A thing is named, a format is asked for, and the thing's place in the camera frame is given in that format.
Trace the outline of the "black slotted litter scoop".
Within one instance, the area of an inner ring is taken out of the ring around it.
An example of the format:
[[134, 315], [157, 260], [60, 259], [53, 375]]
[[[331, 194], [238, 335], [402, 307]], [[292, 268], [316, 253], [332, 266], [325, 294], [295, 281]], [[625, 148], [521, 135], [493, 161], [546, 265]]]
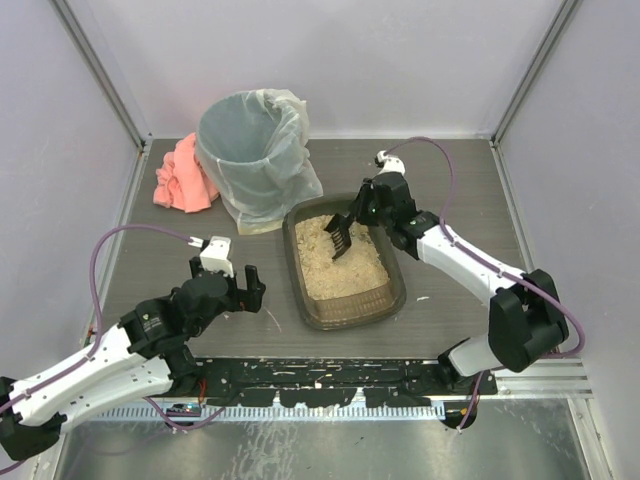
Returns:
[[351, 247], [350, 227], [354, 222], [354, 217], [335, 214], [325, 227], [325, 231], [330, 235], [334, 246], [333, 260], [339, 259]]

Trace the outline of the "dark translucent litter box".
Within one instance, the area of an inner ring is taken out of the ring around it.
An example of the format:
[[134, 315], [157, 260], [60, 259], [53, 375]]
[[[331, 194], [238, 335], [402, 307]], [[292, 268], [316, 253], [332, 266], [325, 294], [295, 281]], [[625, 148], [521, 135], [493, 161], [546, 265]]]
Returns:
[[302, 320], [317, 330], [340, 330], [397, 314], [406, 287], [394, 248], [380, 227], [350, 227], [352, 246], [334, 259], [324, 231], [353, 196], [319, 197], [295, 206], [284, 218], [285, 258]]

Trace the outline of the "bin with plastic liner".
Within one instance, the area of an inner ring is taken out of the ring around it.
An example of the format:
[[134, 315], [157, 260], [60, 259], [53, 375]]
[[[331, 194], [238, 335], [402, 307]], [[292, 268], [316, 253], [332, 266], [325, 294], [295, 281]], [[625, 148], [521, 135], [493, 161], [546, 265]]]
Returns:
[[237, 92], [201, 116], [195, 156], [239, 234], [276, 230], [294, 206], [323, 195], [309, 133], [306, 102], [287, 89]]

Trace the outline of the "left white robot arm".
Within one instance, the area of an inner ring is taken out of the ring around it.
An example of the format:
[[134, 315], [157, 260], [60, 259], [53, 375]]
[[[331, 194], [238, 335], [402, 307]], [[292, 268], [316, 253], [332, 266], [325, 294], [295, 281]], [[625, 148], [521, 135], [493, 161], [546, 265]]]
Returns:
[[61, 434], [129, 401], [186, 396], [201, 368], [187, 343], [226, 313], [261, 309], [266, 291], [253, 265], [245, 287], [222, 271], [200, 270], [163, 297], [140, 302], [101, 339], [28, 379], [1, 380], [1, 446], [25, 461]]

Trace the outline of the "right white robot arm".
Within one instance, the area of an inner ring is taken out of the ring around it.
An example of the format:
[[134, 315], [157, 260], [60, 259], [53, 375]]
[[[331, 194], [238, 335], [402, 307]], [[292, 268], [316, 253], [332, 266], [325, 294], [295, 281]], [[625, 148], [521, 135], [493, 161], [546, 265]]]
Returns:
[[487, 308], [485, 334], [438, 356], [445, 385], [499, 368], [519, 373], [568, 339], [567, 319], [548, 273], [504, 265], [447, 229], [437, 215], [416, 207], [402, 174], [364, 179], [349, 216], [383, 228], [398, 250], [445, 273]]

